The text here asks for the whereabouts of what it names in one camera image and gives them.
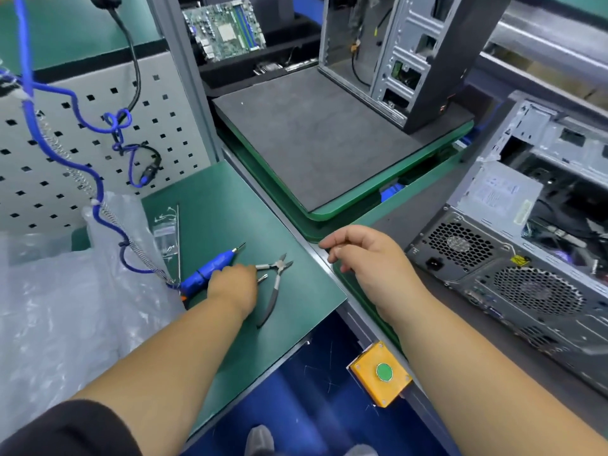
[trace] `screwdriver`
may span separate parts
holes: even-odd
[[[218,254],[215,258],[186,278],[179,286],[179,291],[182,294],[182,301],[190,299],[200,292],[205,284],[209,283],[211,275],[216,270],[222,270],[224,267],[229,266],[234,259],[234,256],[243,246],[245,246],[245,242],[241,243],[236,248]]]

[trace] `motherboard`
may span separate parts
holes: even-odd
[[[234,0],[183,11],[190,35],[208,62],[266,48],[249,0]]]

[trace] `person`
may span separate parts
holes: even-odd
[[[354,271],[395,329],[463,455],[608,455],[602,436],[435,299],[390,237],[351,225],[319,245],[342,272]],[[214,272],[206,300],[5,440],[0,455],[177,455],[255,306],[255,280],[253,267]],[[253,429],[246,451],[272,454],[268,429]],[[358,446],[349,456],[371,453]]]

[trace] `black sleeve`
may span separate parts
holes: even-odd
[[[70,400],[0,444],[0,456],[142,456],[125,423],[107,406]]]

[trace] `green button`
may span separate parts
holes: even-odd
[[[393,378],[393,369],[386,363],[380,363],[376,367],[376,374],[380,381],[387,383]]]

